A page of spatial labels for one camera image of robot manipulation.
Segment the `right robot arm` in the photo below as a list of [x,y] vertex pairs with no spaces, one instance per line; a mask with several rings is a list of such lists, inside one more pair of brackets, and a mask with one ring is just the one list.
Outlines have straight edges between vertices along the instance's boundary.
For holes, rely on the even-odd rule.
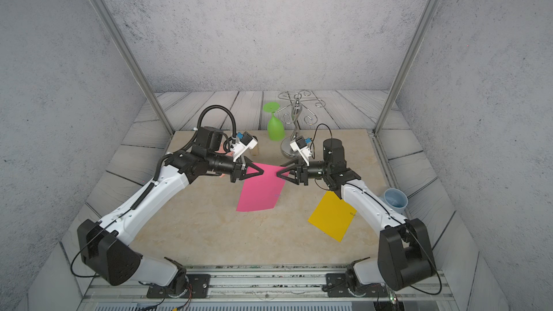
[[379,236],[377,257],[353,262],[346,280],[351,292],[384,284],[393,291],[413,287],[437,274],[429,234],[419,219],[409,220],[393,210],[347,166],[340,139],[323,142],[323,159],[312,160],[311,139],[299,137],[289,146],[296,158],[283,164],[277,176],[294,184],[322,180],[336,196],[352,206]]

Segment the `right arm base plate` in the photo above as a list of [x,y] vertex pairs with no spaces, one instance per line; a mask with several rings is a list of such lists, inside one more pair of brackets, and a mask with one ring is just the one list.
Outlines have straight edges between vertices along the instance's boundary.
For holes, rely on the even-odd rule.
[[328,297],[383,298],[387,290],[380,283],[363,285],[351,272],[329,273],[325,275],[325,284],[321,287]]

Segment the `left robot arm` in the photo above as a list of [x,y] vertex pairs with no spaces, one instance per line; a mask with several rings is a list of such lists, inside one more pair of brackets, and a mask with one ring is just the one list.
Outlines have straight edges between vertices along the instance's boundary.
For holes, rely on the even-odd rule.
[[224,136],[216,128],[198,128],[186,146],[158,161],[151,181],[126,202],[96,222],[80,224],[77,256],[82,262],[112,286],[133,280],[169,287],[180,294],[186,284],[186,269],[180,263],[144,256],[130,245],[142,227],[196,179],[226,174],[236,182],[263,174],[263,169],[244,155],[258,144],[253,135],[234,132],[228,138],[230,155],[219,151]]

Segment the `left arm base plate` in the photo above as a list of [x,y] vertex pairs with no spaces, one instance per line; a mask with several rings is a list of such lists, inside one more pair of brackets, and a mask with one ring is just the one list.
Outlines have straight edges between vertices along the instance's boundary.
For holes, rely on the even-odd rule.
[[206,299],[210,288],[210,274],[180,274],[167,287],[151,285],[147,299]]

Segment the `magenta paper sheet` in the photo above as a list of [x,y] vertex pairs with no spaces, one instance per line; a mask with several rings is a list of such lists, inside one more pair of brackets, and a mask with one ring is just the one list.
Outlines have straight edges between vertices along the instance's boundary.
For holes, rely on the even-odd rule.
[[277,176],[281,166],[258,164],[264,173],[257,177],[246,179],[240,193],[237,212],[248,213],[273,209],[282,193],[285,180]]

